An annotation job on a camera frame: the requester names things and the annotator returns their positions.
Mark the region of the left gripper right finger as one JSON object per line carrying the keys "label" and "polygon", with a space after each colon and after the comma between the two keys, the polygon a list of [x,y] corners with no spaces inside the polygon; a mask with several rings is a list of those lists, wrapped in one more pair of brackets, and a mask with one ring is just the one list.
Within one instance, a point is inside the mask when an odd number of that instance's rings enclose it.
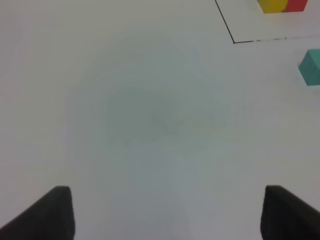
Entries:
{"label": "left gripper right finger", "polygon": [[263,240],[319,240],[320,212],[284,187],[267,185],[260,233]]}

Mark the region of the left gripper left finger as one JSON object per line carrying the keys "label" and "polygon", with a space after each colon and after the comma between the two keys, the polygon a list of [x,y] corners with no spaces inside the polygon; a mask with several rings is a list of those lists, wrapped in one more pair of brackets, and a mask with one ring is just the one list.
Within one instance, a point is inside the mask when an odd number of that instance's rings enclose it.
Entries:
{"label": "left gripper left finger", "polygon": [[56,186],[0,228],[2,240],[73,240],[75,217],[72,191]]}

